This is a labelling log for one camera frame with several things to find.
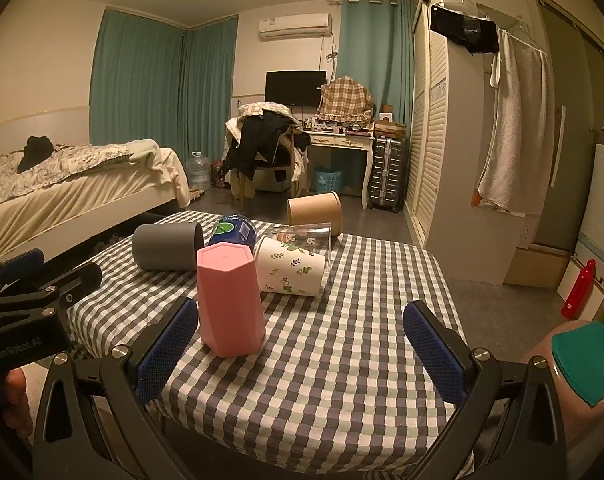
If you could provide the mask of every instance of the teal curtain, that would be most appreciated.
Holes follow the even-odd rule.
[[[413,103],[413,16],[411,0],[373,4],[342,0],[336,76],[367,87],[380,105],[393,105],[396,122],[410,121]]]
[[[224,151],[231,112],[237,17],[189,30],[184,36],[179,124],[189,152],[211,160]]]
[[[151,138],[186,160],[178,128],[183,35],[166,23],[105,10],[90,80],[92,144]]]

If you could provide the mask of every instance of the bed frame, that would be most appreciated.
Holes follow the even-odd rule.
[[[0,153],[23,150],[29,136],[48,136],[53,144],[88,143],[88,107],[66,108],[0,123]],[[70,218],[0,256],[7,260],[39,248],[46,261],[79,243],[177,197],[169,182],[114,200]]]

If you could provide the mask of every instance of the blue can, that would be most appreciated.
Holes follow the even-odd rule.
[[[219,219],[211,239],[208,240],[208,245],[220,242],[246,245],[252,253],[256,239],[257,231],[253,222],[242,215],[228,215]]]

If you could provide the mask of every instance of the hanger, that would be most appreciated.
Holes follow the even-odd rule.
[[[470,16],[471,18],[477,18],[479,20],[489,19],[489,17],[481,10],[478,10],[476,6],[467,2],[469,2],[469,0],[444,0],[433,5],[442,7],[443,9],[452,10],[453,12],[457,12],[458,14]]]

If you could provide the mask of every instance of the door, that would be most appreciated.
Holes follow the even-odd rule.
[[[406,206],[412,216],[417,209],[417,189],[421,179],[424,140],[424,110],[429,101],[425,95],[429,70],[429,7],[421,4],[418,22],[415,27],[415,85],[413,86],[413,120],[411,121],[411,140],[409,156],[409,184],[406,192]]]
[[[442,0],[431,0],[432,4]],[[429,235],[437,188],[439,187],[439,174],[442,167],[444,152],[445,128],[447,117],[447,71],[448,50],[447,38],[430,30],[429,24],[429,84],[425,92],[429,92],[429,107],[426,118],[426,137],[423,142],[424,156],[421,179],[418,180],[418,200],[416,218],[424,232],[424,237]]]
[[[582,41],[584,42],[591,81],[591,129],[596,144],[604,144],[604,134],[600,130],[604,126],[604,49],[584,32],[582,33]]]
[[[559,161],[555,184],[546,193],[534,241],[572,253],[589,195],[594,157],[589,63],[585,42],[573,22],[548,5],[540,9],[556,87],[554,153]],[[560,117],[562,106],[564,121]],[[558,150],[562,122],[564,136]]]

